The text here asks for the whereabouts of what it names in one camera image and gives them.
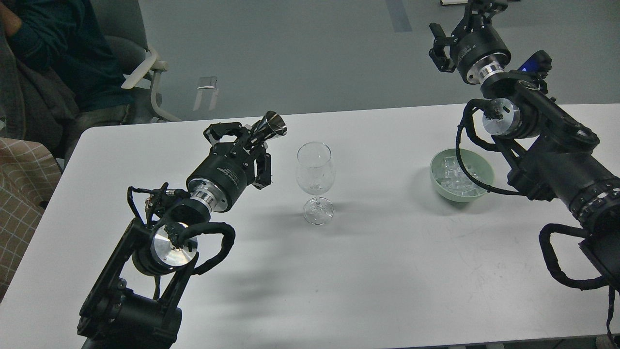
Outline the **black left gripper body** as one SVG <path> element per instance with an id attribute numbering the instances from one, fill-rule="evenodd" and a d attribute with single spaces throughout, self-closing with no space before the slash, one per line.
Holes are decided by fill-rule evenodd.
<path id="1" fill-rule="evenodd" d="M 218 142 L 186 181 L 188 192 L 210 192 L 214 212 L 228 212 L 248 185 L 254 183 L 255 165 L 250 153 L 232 142 Z"/>

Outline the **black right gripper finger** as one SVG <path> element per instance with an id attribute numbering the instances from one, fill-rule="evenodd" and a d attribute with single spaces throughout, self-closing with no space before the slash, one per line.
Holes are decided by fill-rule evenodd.
<path id="1" fill-rule="evenodd" d="M 428 27 L 434 36 L 433 46 L 428 51 L 429 57 L 440 72 L 453 73 L 456 66 L 446 54 L 445 49 L 446 47 L 454 46 L 456 38 L 452 36 L 447 37 L 438 23 L 430 23 Z"/>

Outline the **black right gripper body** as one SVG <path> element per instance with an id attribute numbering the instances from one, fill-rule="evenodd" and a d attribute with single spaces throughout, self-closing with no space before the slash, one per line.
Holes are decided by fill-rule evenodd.
<path id="1" fill-rule="evenodd" d="M 452 37 L 456 42 L 449 49 L 449 56 L 466 84 L 482 84 L 483 67 L 494 64 L 503 69 L 512 58 L 490 19 L 482 14 L 464 17 L 452 31 Z"/>

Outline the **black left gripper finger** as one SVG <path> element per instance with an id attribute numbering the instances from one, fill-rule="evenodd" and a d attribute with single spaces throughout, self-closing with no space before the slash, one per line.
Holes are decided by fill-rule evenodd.
<path id="1" fill-rule="evenodd" d="M 254 149 L 253 153 L 255 179 L 252 185 L 258 190 L 262 190 L 272 184 L 272 157 L 266 149 L 267 146 L 262 143 Z"/>
<path id="2" fill-rule="evenodd" d="M 223 137 L 234 136 L 232 144 L 235 146 L 246 147 L 248 143 L 248 128 L 242 126 L 240 122 L 219 122 L 211 124 L 203 132 L 212 147 L 219 145 Z"/>

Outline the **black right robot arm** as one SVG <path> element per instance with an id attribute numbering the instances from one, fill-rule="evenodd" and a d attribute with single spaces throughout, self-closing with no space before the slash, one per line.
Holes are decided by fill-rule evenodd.
<path id="1" fill-rule="evenodd" d="M 492 27 L 493 4 L 467 6 L 451 35 L 431 23 L 434 36 L 428 55 L 441 72 L 458 71 L 463 81 L 481 86 L 482 99 L 472 99 L 459 122 L 455 140 L 457 162 L 462 134 L 482 149 L 499 152 L 510 167 L 503 190 L 478 179 L 487 192 L 524 196 L 532 201 L 560 199 L 578 227 L 545 225 L 539 234 L 541 252 L 552 278 L 567 287 L 588 291 L 607 287 L 607 337 L 619 294 L 619 179 L 592 155 L 600 143 L 595 132 L 576 121 L 548 97 L 545 83 L 552 58 L 540 50 L 519 68 L 506 71 L 511 53 Z M 599 276 L 574 280 L 561 270 L 552 234 L 578 237 L 579 248 Z"/>

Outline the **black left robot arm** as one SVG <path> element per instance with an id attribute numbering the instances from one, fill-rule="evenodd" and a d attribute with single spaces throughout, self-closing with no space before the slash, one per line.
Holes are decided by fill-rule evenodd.
<path id="1" fill-rule="evenodd" d="M 193 275 L 230 254 L 235 230 L 211 221 L 227 212 L 246 187 L 272 182 L 266 141 L 287 132 L 281 116 L 267 112 L 252 126 L 210 125 L 208 157 L 189 175 L 186 190 L 129 187 L 134 218 L 80 308 L 77 333 L 85 349 L 169 349 L 182 321 L 180 298 Z"/>

